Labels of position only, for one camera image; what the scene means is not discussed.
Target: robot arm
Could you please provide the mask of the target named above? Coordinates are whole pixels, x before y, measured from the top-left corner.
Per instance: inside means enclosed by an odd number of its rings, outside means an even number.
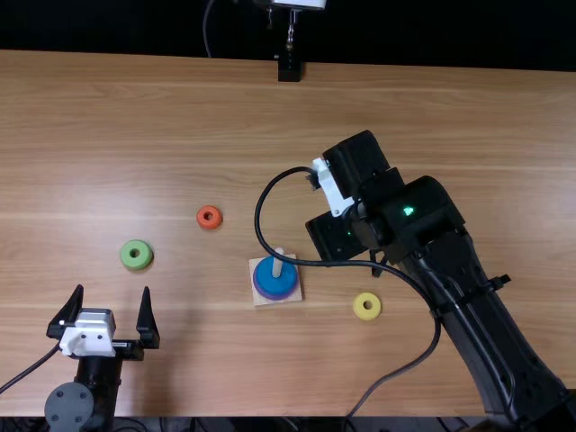
[[[573,431],[574,398],[509,315],[496,291],[510,278],[484,273],[444,187],[429,176],[404,184],[369,131],[337,144],[323,161],[329,173],[317,169],[319,185],[331,211],[306,224],[322,259],[347,260],[367,249],[374,258],[383,251],[433,300],[431,313],[441,319],[495,425]],[[336,185],[339,196],[322,183]]]
[[[148,287],[140,303],[137,340],[114,339],[113,312],[82,308],[83,295],[79,285],[46,331],[59,341],[62,354],[78,360],[74,382],[60,385],[46,400],[44,413],[53,432],[112,430],[122,362],[142,361],[144,349],[160,347]]]

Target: wood grain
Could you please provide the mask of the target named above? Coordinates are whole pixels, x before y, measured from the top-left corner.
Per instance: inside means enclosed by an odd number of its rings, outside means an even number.
[[[301,268],[305,301],[254,310],[247,262],[262,256],[254,206],[278,172],[366,129],[407,181],[440,180],[526,338],[576,386],[576,76],[437,67],[0,51],[0,382],[45,352],[49,319],[85,286],[135,337],[152,292],[162,347],[127,363],[117,415],[343,415],[380,375],[427,345],[432,323],[406,285],[362,269]],[[215,232],[197,210],[223,210]],[[269,241],[317,258],[303,226],[324,212],[302,177],[264,208]],[[155,249],[127,272],[128,239]],[[362,322],[363,291],[382,314]],[[76,363],[58,355],[0,398],[42,415]],[[362,415],[475,415],[480,398],[446,336],[385,384]]]

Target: black metal bracket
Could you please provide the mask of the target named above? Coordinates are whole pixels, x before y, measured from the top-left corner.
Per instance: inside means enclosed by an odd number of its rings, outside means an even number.
[[[380,264],[381,266],[386,266],[386,264],[388,264],[388,258],[386,257],[386,255],[384,255],[382,257],[382,259],[380,260],[380,262],[378,261],[378,259],[376,258],[376,254],[380,252],[380,250],[376,250],[376,249],[370,249],[370,261],[372,261],[373,263],[376,264]],[[381,269],[379,268],[372,268],[372,276],[373,277],[380,277],[380,275],[382,274]]]

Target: black cable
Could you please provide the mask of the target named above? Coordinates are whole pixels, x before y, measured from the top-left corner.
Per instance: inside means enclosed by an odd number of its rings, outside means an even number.
[[[460,424],[462,426],[464,426],[465,428],[469,428],[470,425],[468,424],[468,422],[466,422],[466,420],[464,420],[462,417],[454,417],[456,420],[458,420],[460,422]]]
[[[293,430],[294,432],[299,432],[298,427],[296,426],[296,423],[294,423],[293,421],[291,421],[289,418],[287,417],[280,417],[280,419],[282,419],[285,423],[287,423],[290,426],[290,429]]]
[[[307,166],[297,166],[295,168],[288,169],[288,170],[284,171],[283,173],[280,173],[279,175],[274,177],[270,181],[270,183],[268,183],[268,185],[264,188],[264,191],[260,195],[258,202],[256,203],[256,209],[254,211],[254,230],[256,231],[256,237],[258,238],[260,245],[262,245],[262,247],[265,249],[266,252],[268,252],[268,254],[270,254],[272,257],[275,257],[281,261],[284,261],[285,263],[290,263],[290,264],[293,264],[295,266],[311,266],[311,267],[360,266],[360,267],[376,268],[376,269],[382,270],[384,272],[390,273],[392,275],[395,275],[395,276],[399,277],[402,281],[404,281],[405,283],[410,285],[414,289],[414,291],[416,291],[420,295],[420,297],[422,297],[422,299],[424,299],[427,306],[431,310],[433,310],[436,307],[435,304],[432,302],[432,299],[430,298],[430,296],[424,291],[424,289],[414,279],[412,279],[409,275],[403,273],[400,270],[397,270],[396,268],[394,268],[390,265],[378,264],[378,263],[375,263],[373,261],[362,261],[362,260],[354,260],[354,259],[349,260],[349,261],[309,261],[309,260],[304,260],[304,259],[289,258],[288,256],[278,254],[266,242],[266,240],[264,239],[264,236],[262,235],[262,230],[260,228],[260,213],[262,211],[262,206],[264,205],[264,201],[265,201],[266,197],[268,196],[268,194],[270,194],[270,191],[276,185],[276,183],[278,183],[283,178],[290,176],[292,174],[295,174],[295,173],[308,173],[311,176],[316,176],[316,172],[313,169],[308,168]],[[440,320],[438,318],[434,318],[434,336],[432,337],[432,341],[430,342],[430,345],[428,346],[428,348],[422,354],[420,354],[418,357],[416,357],[414,360],[412,360],[411,362],[406,363],[404,366],[399,367],[398,369],[396,369],[390,373],[387,373],[383,377],[379,378],[374,384],[372,384],[368,388],[368,390],[364,393],[364,395],[362,396],[360,401],[352,408],[352,410],[348,413],[348,415],[346,417],[350,418],[350,417],[354,416],[356,414],[356,412],[360,409],[362,404],[366,401],[366,399],[368,399],[368,397],[372,394],[372,392],[374,390],[376,390],[376,388],[380,384],[385,383],[386,381],[389,381],[390,379],[392,379],[398,375],[404,374],[405,372],[409,371],[410,369],[416,367],[417,365],[422,363],[424,360],[426,360],[432,354],[432,352],[434,352],[434,350],[436,349],[436,347],[438,345],[438,341],[440,340],[441,330],[442,330],[442,327],[440,326]]]
[[[430,345],[428,346],[428,348],[426,348],[426,350],[422,354],[420,354],[418,357],[416,357],[411,362],[406,363],[404,366],[401,366],[398,369],[396,369],[390,373],[387,373],[386,375],[379,378],[376,382],[374,382],[374,384],[372,384],[368,388],[368,390],[366,390],[366,392],[364,393],[362,398],[360,398],[360,401],[348,413],[347,417],[354,416],[356,414],[356,412],[360,409],[362,404],[364,402],[366,402],[366,400],[370,397],[370,395],[373,393],[373,391],[376,390],[381,384],[386,383],[387,381],[391,380],[392,378],[395,378],[399,375],[406,373],[410,369],[415,368],[416,366],[421,364],[424,360],[426,360],[434,352],[434,350],[436,349],[436,347],[438,345],[438,341],[440,340],[441,329],[442,329],[442,327],[440,326],[440,319],[434,319],[434,336],[432,337],[432,340],[430,341]]]
[[[446,425],[446,423],[440,418],[440,417],[436,417],[436,420],[438,421],[438,423],[440,424],[440,426],[442,427],[442,429],[445,432],[452,432],[448,426]]]
[[[143,428],[143,429],[144,429],[144,432],[149,432],[149,431],[148,431],[148,428],[146,427],[146,425],[145,425],[144,423],[142,423],[141,421],[136,420],[135,418],[132,418],[132,417],[118,417],[118,419],[119,419],[119,420],[131,421],[131,422],[137,424],[138,426],[140,426],[141,428]]]
[[[354,423],[352,423],[352,420],[350,420],[350,418],[345,417],[345,418],[344,418],[344,424],[345,424],[346,426],[348,426],[348,428],[349,428],[350,430],[352,430],[352,432],[356,432],[356,426],[354,426]]]
[[[200,425],[200,427],[202,428],[202,430],[204,432],[208,432],[208,429],[206,428],[206,426],[202,423],[202,421],[200,420],[200,418],[197,418],[196,421],[198,421],[198,425]]]
[[[34,372],[40,366],[44,365],[52,356],[54,356],[59,350],[59,342],[40,360],[38,360],[35,364],[30,366],[28,369],[24,370],[23,372],[18,373],[12,380],[4,384],[0,387],[0,394],[4,393],[10,387],[18,383],[20,380]]]
[[[206,7],[204,8],[204,14],[202,17],[202,38],[204,40],[204,48],[206,49],[206,56],[210,59],[212,53],[210,51],[210,45],[208,44],[208,15],[214,6],[214,0],[208,0]]]

